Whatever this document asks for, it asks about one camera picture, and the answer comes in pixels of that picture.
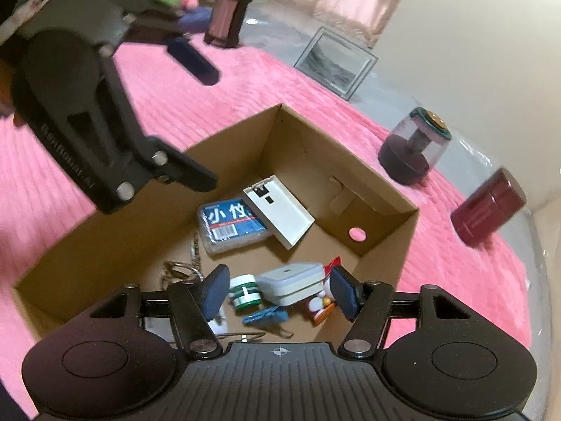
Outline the red Doraemon figurine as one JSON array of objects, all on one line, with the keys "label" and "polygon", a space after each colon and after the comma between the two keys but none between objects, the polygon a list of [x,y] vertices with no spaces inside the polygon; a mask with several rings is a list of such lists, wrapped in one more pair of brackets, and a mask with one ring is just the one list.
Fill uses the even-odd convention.
[{"label": "red Doraemon figurine", "polygon": [[331,289],[332,269],[342,263],[342,258],[336,256],[324,267],[325,277],[322,280],[322,289],[302,302],[302,315],[314,326],[318,327],[337,307],[335,295]]}]

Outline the clear plastic card box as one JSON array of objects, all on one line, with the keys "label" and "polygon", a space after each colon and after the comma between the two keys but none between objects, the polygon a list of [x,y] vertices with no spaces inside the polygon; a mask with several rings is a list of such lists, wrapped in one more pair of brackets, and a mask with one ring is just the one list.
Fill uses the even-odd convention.
[{"label": "clear plastic card box", "polygon": [[198,221],[203,247],[209,256],[260,243],[272,236],[241,198],[201,205]]}]

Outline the grey white small container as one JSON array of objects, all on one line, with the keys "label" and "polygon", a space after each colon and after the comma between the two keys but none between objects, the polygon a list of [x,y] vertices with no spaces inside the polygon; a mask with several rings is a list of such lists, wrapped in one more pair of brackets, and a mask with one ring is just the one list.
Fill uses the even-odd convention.
[{"label": "grey white small container", "polygon": [[319,262],[293,262],[255,276],[263,298],[282,307],[321,292],[324,278],[325,270]]}]

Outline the white plastic tray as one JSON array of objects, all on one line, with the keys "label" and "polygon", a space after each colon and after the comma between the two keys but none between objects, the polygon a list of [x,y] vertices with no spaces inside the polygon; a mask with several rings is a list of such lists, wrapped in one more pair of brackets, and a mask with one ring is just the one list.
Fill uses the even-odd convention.
[{"label": "white plastic tray", "polygon": [[315,222],[275,175],[244,188],[243,201],[287,250],[295,247]]}]

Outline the metal keyring in box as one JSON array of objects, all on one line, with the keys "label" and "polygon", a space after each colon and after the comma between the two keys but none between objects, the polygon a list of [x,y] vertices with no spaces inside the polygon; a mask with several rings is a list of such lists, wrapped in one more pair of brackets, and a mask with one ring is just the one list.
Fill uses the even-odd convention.
[{"label": "metal keyring in box", "polygon": [[189,257],[190,260],[188,262],[166,260],[163,263],[163,274],[161,277],[161,288],[163,290],[177,282],[184,282],[189,285],[203,282],[204,275],[198,231],[194,232],[190,240]]}]

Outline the green white tape roll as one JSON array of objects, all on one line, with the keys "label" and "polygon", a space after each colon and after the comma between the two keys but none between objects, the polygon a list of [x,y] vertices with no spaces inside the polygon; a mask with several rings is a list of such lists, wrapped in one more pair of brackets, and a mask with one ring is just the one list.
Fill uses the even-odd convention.
[{"label": "green white tape roll", "polygon": [[262,304],[261,291],[253,275],[235,276],[230,279],[229,300],[234,311],[241,313]]}]

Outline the white blue flat box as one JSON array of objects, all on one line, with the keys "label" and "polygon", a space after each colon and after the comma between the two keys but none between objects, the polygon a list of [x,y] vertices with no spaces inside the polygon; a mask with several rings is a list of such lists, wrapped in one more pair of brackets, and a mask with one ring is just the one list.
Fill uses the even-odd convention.
[{"label": "white blue flat box", "polygon": [[187,33],[204,33],[210,26],[211,14],[210,8],[200,6],[182,15],[178,22],[179,27]]}]

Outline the blue plastic clip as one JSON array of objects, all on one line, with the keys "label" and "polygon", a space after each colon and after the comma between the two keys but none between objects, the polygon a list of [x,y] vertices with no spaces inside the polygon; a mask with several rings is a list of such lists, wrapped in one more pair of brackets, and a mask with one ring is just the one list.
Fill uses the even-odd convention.
[{"label": "blue plastic clip", "polygon": [[268,328],[278,326],[289,319],[288,312],[285,308],[279,306],[271,306],[252,315],[246,315],[243,318],[243,325],[255,328]]}]

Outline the brown cardboard box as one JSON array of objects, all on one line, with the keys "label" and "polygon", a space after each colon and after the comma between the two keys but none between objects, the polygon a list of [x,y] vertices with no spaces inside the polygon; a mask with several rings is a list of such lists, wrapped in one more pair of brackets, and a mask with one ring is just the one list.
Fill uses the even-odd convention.
[{"label": "brown cardboard box", "polygon": [[122,210],[94,213],[17,283],[16,308],[44,338],[127,283],[159,290],[168,261],[198,246],[202,271],[258,276],[338,260],[362,280],[396,285],[418,208],[328,132],[272,107],[193,146],[214,171],[209,193],[152,182]]}]

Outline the pink ribbed blanket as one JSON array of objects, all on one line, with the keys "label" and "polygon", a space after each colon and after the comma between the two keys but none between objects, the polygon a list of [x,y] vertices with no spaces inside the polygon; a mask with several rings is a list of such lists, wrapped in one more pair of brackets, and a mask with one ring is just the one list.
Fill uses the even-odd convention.
[{"label": "pink ribbed blanket", "polygon": [[143,128],[219,175],[209,194],[154,181],[98,213],[31,131],[1,123],[1,380],[26,414],[21,365],[39,338],[123,284],[157,289],[163,263],[187,259],[199,207],[269,176],[314,224],[292,249],[269,239],[224,255],[233,273],[340,258],[357,278],[403,291],[438,285],[530,345],[523,263],[500,237],[478,248],[457,237],[450,214],[463,198],[441,174],[395,185],[378,163],[386,130],[349,103],[259,49],[209,56],[223,75],[213,87],[156,46],[115,57]]}]

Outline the maroon insulated food jar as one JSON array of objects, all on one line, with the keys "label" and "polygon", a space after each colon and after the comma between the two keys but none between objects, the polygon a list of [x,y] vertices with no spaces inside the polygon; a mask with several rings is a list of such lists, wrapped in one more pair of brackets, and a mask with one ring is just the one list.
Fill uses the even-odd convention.
[{"label": "maroon insulated food jar", "polygon": [[526,201],[513,174],[500,167],[451,213],[451,222],[464,244],[475,247],[510,221]]}]

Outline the glass jar green lid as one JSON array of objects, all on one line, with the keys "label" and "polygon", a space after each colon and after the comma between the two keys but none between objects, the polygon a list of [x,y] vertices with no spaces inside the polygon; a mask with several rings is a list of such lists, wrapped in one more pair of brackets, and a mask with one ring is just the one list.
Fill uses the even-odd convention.
[{"label": "glass jar green lid", "polygon": [[394,181],[415,185],[437,164],[452,139],[437,114],[415,107],[387,136],[378,161]]}]

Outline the framed landscape picture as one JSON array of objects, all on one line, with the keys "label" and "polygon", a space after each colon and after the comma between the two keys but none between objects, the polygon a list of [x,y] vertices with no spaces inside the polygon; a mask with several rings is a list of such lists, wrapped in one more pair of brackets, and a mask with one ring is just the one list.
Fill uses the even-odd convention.
[{"label": "framed landscape picture", "polygon": [[320,27],[294,67],[349,101],[371,72],[378,57],[367,48],[326,27]]}]

